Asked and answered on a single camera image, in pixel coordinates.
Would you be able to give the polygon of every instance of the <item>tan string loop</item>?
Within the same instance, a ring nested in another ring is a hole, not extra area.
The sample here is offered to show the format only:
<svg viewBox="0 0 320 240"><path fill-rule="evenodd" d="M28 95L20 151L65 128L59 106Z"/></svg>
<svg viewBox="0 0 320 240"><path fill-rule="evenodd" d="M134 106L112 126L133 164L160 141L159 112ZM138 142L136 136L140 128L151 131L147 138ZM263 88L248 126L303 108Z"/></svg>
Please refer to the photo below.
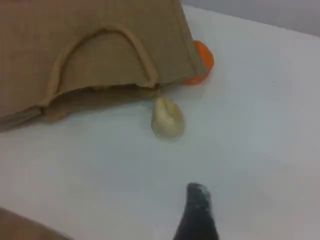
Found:
<svg viewBox="0 0 320 240"><path fill-rule="evenodd" d="M74 51L76 51L76 49L81 44L104 32L119 32L123 34L135 48L148 77L147 82L137 83L137 85L140 87L151 88L156 84L158 79L158 73L142 42L136 37L136 35L132 31L130 31L125 26L122 26L117 23L105 23L103 26L91 30L85 33L83 36L74 37L65 47L65 49L60 53L53 66L45 96L37 104L38 107L47 107L50 104L50 102L55 98L59 89L62 71L67 65L68 59L74 53Z"/></svg>

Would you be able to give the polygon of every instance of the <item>black tip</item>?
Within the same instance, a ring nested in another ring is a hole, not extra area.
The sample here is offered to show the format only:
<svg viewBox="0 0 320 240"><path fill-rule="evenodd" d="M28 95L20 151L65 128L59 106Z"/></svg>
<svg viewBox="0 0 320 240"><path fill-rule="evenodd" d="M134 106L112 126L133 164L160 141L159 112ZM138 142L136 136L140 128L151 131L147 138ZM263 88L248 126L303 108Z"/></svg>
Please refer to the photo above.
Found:
<svg viewBox="0 0 320 240"><path fill-rule="evenodd" d="M186 191L186 206L173 240L218 239L208 189L198 183L189 183Z"/></svg>

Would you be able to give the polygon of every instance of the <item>grey wall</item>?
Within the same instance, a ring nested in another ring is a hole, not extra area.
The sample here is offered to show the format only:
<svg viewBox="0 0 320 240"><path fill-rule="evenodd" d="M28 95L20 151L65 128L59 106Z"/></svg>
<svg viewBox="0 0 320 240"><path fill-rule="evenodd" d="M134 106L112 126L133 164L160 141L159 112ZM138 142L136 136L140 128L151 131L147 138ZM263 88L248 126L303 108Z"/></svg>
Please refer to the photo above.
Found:
<svg viewBox="0 0 320 240"><path fill-rule="evenodd" d="M320 37L320 0L182 0L182 2Z"/></svg>

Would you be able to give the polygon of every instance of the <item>white surface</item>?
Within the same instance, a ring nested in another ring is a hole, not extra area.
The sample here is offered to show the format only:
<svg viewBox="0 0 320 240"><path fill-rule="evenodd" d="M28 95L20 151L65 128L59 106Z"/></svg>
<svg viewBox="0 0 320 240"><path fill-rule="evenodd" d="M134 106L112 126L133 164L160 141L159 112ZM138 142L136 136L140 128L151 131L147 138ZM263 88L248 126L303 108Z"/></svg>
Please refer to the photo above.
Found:
<svg viewBox="0 0 320 240"><path fill-rule="evenodd" d="M148 102L0 135L0 206L77 240L171 240L188 182L222 240L320 236L320 38L185 7L211 79L167 93L186 118L154 137Z"/></svg>
<svg viewBox="0 0 320 240"><path fill-rule="evenodd" d="M320 37L319 0L182 0L182 2Z"/></svg>

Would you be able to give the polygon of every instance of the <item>cardboard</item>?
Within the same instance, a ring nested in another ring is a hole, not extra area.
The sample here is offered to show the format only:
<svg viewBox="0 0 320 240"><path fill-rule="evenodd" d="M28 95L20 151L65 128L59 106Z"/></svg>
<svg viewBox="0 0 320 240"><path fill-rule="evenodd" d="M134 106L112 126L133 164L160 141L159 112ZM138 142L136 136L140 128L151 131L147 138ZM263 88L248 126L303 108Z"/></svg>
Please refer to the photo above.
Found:
<svg viewBox="0 0 320 240"><path fill-rule="evenodd" d="M95 105L87 88L125 103L207 72L179 0L2 0L0 29L1 128Z"/></svg>
<svg viewBox="0 0 320 240"><path fill-rule="evenodd" d="M70 240L66 236L0 208L0 239L2 240Z"/></svg>

